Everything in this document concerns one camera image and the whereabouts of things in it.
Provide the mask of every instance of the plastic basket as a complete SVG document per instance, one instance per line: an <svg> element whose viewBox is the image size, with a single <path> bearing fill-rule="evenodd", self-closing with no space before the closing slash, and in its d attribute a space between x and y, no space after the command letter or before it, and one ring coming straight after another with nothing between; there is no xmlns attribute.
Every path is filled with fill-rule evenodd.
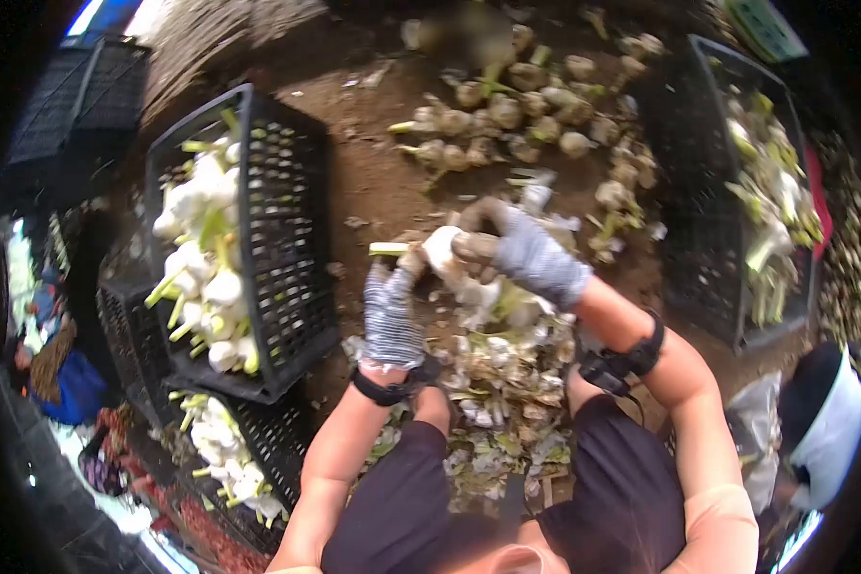
<svg viewBox="0 0 861 574"><path fill-rule="evenodd" d="M102 278L96 289L99 320L130 401L156 428L175 420L162 379L171 372L157 315L144 306L149 276Z"/></svg>
<svg viewBox="0 0 861 574"><path fill-rule="evenodd" d="M220 374L207 353L189 356L190 337L165 340L175 370L197 386L262 403L273 403L297 382L312 362L339 340L331 278L328 222L328 134L321 122L273 98L254 93L247 84L213 100L164 133L151 147L147 165L146 226L153 272L174 246L150 232L162 211L161 180L177 181L181 165L192 155L185 140L213 141L227 131L223 109L238 110L242 126L240 159L240 239L246 304L261 370L255 376ZM252 129L268 133L255 140ZM157 305L161 325L172 302Z"/></svg>
<svg viewBox="0 0 861 574"><path fill-rule="evenodd" d="M111 39L57 49L13 132L0 212L61 210L107 190L138 132L149 54Z"/></svg>
<svg viewBox="0 0 861 574"><path fill-rule="evenodd" d="M262 470L265 479L274 487L272 492L287 511L293 511L300 499L300 474L309 444L316 434L314 411L301 387L291 390L273 405L225 396L199 389L177 375L166 383L174 388L188 388L216 397L227 408L240 427L240 433L252 454L253 461ZM221 521L230 529L241 533L241 540L264 554L274 554L283 536L283 523L275 520L271 530L258 523L255 511L241 504L228 509L226 501L217 496L222 485L210 476L193 478L192 470L207 463L195 457L194 463L179 470L179 480L185 488L204 494L217 507Z"/></svg>
<svg viewBox="0 0 861 574"><path fill-rule="evenodd" d="M720 63L709 62L716 58ZM744 263L752 222L724 186L741 163L729 136L722 90L756 90L774 103L806 173L804 136L787 87L766 69L710 40L689 36L689 50L649 68L632 86L644 133L666 182L658 186L668 232L662 243L664 300L736 353L765 346L806 323L813 302L813 253L798 249L799 292L788 296L784 320L758 327L748 318L752 293ZM799 182L806 187L804 180Z"/></svg>

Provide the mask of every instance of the person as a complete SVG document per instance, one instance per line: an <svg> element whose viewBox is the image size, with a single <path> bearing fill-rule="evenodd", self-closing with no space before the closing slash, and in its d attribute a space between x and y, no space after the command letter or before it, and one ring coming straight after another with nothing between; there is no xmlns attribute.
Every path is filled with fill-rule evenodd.
<svg viewBox="0 0 861 574"><path fill-rule="evenodd" d="M775 507L825 509L861 438L861 376L848 345L824 341L797 362L779 395L781 457Z"/></svg>
<svg viewBox="0 0 861 574"><path fill-rule="evenodd" d="M23 381L23 394L47 417L76 426L95 419L107 385L86 355L73 348L76 323L64 313L57 324L38 354L16 341L10 379Z"/></svg>
<svg viewBox="0 0 861 574"><path fill-rule="evenodd" d="M511 281L573 311L609 349L624 353L654 333L654 318L593 276L533 218L495 199L470 207L469 232L491 221L500 240L493 266ZM755 570L758 525L714 376L675 332L643 383L669 410L676 460L615 398L572 368L572 499L519 529L449 514L442 468L447 397L417 389L401 440L348 500L409 372L424 359L424 328L411 289L423 269L409 252L390 272L375 262L364 288L366 346L344 396L307 453L301 495L267 572L716 572Z"/></svg>

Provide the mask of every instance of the work glove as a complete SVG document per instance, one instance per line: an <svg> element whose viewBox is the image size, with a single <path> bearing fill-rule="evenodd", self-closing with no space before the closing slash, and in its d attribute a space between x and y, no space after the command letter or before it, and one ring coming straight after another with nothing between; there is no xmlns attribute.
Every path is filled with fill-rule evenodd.
<svg viewBox="0 0 861 574"><path fill-rule="evenodd" d="M411 370L424 362L426 327L415 318L411 290L424 272L420 250L403 254L393 271L378 257L364 286L366 346L361 367Z"/></svg>
<svg viewBox="0 0 861 574"><path fill-rule="evenodd" d="M486 221L497 229L496 241L478 233ZM593 276L591 266L575 259L536 220L500 199L484 198L470 205L460 216L459 227L470 232L453 240L460 258L490 257L496 270L562 311L574 309Z"/></svg>

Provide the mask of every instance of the red fabric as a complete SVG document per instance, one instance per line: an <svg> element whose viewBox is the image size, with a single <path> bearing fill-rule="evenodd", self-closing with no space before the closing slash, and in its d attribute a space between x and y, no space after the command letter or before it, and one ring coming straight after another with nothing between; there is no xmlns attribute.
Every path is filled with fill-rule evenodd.
<svg viewBox="0 0 861 574"><path fill-rule="evenodd" d="M814 196L814 208L823 224L823 241L814 247L814 259L819 261L829 243L829 238L832 237L832 216L829 215L827 199L823 195L823 170L820 168L820 160L810 144L807 144L804 154L807 159L807 182L810 184L810 193Z"/></svg>

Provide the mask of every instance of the grey glove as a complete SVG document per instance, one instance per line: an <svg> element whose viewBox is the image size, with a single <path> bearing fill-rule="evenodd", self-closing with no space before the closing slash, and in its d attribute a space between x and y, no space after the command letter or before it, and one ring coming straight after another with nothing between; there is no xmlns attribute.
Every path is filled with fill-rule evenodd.
<svg viewBox="0 0 861 574"><path fill-rule="evenodd" d="M408 253L390 273L374 261L364 286L364 357L405 370L424 362L426 328L415 320L411 288L424 269L419 255Z"/></svg>
<svg viewBox="0 0 861 574"><path fill-rule="evenodd" d="M475 232L483 220L493 222L500 233L491 260L495 269L562 310L574 308L593 276L591 266L575 259L536 220L504 201L478 201L463 212L459 224L463 230Z"/></svg>

